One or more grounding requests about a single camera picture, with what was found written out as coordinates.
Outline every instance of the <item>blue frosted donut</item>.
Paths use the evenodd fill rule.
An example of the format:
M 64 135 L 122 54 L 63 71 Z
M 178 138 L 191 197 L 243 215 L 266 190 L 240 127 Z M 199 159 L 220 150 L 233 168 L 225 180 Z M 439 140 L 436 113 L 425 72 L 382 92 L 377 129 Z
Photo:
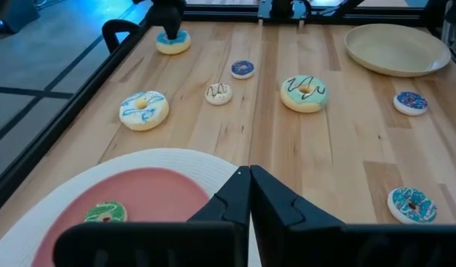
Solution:
M 397 95 L 397 100 L 407 107 L 420 110 L 426 109 L 428 106 L 427 100 L 420 94 L 414 92 L 401 92 Z
M 396 188 L 389 194 L 388 206 L 402 223 L 431 223 L 437 206 L 423 192 L 414 188 Z
M 188 37 L 188 33 L 186 30 L 179 30 L 178 33 L 176 34 L 176 38 L 174 40 L 168 39 L 167 34 L 164 32 L 161 32 L 157 37 L 156 41 L 159 43 L 162 43 L 164 45 L 174 45 L 174 44 L 181 44 L 186 41 Z
M 254 72 L 254 64 L 247 60 L 238 60 L 232 64 L 231 72 L 233 73 L 233 76 L 238 79 L 250 77 Z

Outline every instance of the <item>donut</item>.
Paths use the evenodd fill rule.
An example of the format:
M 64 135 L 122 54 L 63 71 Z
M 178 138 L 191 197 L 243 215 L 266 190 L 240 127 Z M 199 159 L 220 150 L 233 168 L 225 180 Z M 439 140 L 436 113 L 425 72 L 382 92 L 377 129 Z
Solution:
M 287 108 L 301 113 L 317 112 L 328 101 L 328 88 L 318 78 L 299 75 L 286 79 L 280 88 L 280 99 Z
M 185 30 L 179 30 L 174 40 L 168 39 L 165 31 L 156 37 L 156 49 L 166 55 L 175 55 L 184 52 L 190 45 L 191 38 Z
M 418 116 L 427 111 L 427 100 L 414 92 L 401 92 L 394 97 L 394 107 L 409 116 Z
M 111 223 L 127 221 L 125 207 L 117 201 L 97 203 L 86 213 L 85 223 Z
M 236 79 L 249 79 L 254 75 L 254 64 L 247 60 L 238 60 L 231 66 L 231 75 Z
M 208 87 L 205 97 L 212 105 L 224 105 L 233 97 L 233 91 L 227 84 L 216 83 Z
M 162 123 L 168 111 L 168 101 L 161 93 L 138 92 L 122 102 L 119 118 L 131 130 L 146 131 Z
M 388 208 L 398 221 L 405 224 L 432 223 L 437 207 L 423 192 L 414 188 L 396 188 L 388 195 Z

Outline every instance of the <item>wooden tabletop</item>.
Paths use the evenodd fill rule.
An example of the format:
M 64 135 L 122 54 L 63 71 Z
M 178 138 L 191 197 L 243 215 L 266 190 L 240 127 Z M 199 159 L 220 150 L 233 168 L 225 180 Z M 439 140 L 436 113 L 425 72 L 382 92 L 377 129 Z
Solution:
M 193 40 L 177 56 L 155 50 L 160 28 L 145 38 L 102 86 L 59 141 L 0 210 L 0 238 L 54 188 L 94 165 L 149 148 L 190 148 L 236 165 L 261 165 L 320 208 L 348 223 L 397 223 L 386 207 L 391 189 L 412 186 L 438 206 L 439 223 L 456 223 L 456 66 L 418 79 L 372 73 L 344 51 L 350 26 L 261 27 L 184 23 Z M 231 63 L 257 66 L 249 80 Z M 326 109 L 300 114 L 280 101 L 281 83 L 300 73 L 331 89 Z M 205 100 L 207 86 L 234 89 L 227 105 Z M 122 100 L 157 90 L 168 118 L 133 132 L 118 117 Z M 392 106 L 402 90 L 429 101 L 423 116 Z

